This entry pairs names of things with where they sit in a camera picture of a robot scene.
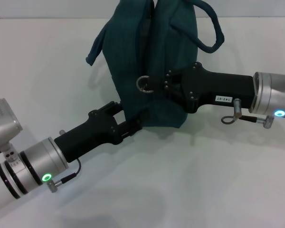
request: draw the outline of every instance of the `bag strap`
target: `bag strap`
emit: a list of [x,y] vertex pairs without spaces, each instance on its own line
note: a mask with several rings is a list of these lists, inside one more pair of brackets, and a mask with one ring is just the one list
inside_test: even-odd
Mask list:
[[171,24],[171,26],[176,29],[176,30],[180,30],[181,32],[185,33],[189,39],[192,40],[192,42],[194,42],[196,44],[196,46],[203,50],[204,52],[207,53],[213,53],[215,52],[225,41],[225,37],[224,34],[222,32],[222,29],[219,25],[219,20],[218,20],[218,16],[215,13],[214,9],[207,4],[206,2],[202,1],[202,0],[184,0],[187,3],[193,4],[197,7],[199,7],[200,9],[204,10],[208,16],[211,18],[214,29],[215,29],[215,33],[216,33],[216,42],[212,47],[208,47],[206,46],[191,30],[190,28],[187,28],[181,24]]
[[108,21],[108,23],[106,23],[106,25],[100,31],[99,35],[96,37],[96,39],[93,43],[93,46],[92,46],[92,49],[91,49],[89,55],[87,56],[87,58],[85,58],[86,62],[91,66],[94,64],[96,58],[99,56],[100,52],[103,50],[105,32],[106,32],[106,29],[107,29],[109,22],[110,21]]

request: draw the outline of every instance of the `white wall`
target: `white wall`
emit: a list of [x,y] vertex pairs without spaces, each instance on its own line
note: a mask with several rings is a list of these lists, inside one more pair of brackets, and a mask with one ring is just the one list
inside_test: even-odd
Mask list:
[[[119,0],[0,0],[2,18],[109,18]],[[285,0],[206,0],[220,17],[285,17]],[[206,16],[200,10],[199,17]]]

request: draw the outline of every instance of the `green led light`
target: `green led light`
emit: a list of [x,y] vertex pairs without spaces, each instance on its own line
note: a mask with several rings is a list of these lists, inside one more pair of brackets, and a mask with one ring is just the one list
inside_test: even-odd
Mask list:
[[52,175],[47,173],[47,174],[44,174],[43,177],[42,177],[42,181],[43,182],[46,182],[48,180],[50,180],[52,178]]

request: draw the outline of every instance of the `black cable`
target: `black cable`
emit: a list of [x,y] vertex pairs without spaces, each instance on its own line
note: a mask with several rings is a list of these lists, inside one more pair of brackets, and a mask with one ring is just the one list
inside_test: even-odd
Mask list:
[[[232,121],[230,122],[226,122],[225,119],[232,119]],[[239,120],[244,120],[244,121],[248,121],[248,122],[253,122],[253,123],[256,123],[257,122],[257,117],[254,117],[254,116],[247,116],[247,115],[243,115],[241,116],[240,118],[238,118]],[[226,124],[226,125],[230,125],[230,124],[233,124],[237,119],[235,119],[233,116],[224,116],[222,119],[221,119],[221,122],[223,124]]]
[[81,162],[79,160],[79,158],[77,158],[77,161],[78,161],[78,164],[79,164],[79,168],[78,168],[78,171],[76,172],[76,175],[78,175],[81,171]]
[[64,178],[62,178],[60,181],[63,183],[63,184],[65,184],[65,183],[67,183],[68,181],[70,181],[70,180],[72,180],[73,178],[75,178],[78,174],[79,174],[79,172],[81,171],[81,162],[80,162],[80,160],[77,158],[77,161],[78,161],[78,164],[79,164],[79,168],[78,168],[78,170],[77,170],[77,172],[74,172],[74,173],[72,173],[72,174],[70,174],[70,175],[68,175],[68,176],[66,176],[66,177],[64,177]]

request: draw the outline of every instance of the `teal bag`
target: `teal bag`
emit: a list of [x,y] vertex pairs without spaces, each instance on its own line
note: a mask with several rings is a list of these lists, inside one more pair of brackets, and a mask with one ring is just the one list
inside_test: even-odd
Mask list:
[[[192,5],[211,18],[217,41],[207,47],[197,37]],[[201,0],[120,0],[114,15],[104,26],[86,61],[91,66],[101,50],[120,96],[126,120],[148,108],[144,126],[179,128],[187,118],[182,107],[164,97],[163,92],[144,94],[136,87],[143,75],[164,78],[197,60],[198,48],[213,53],[224,42],[218,18],[210,5]]]

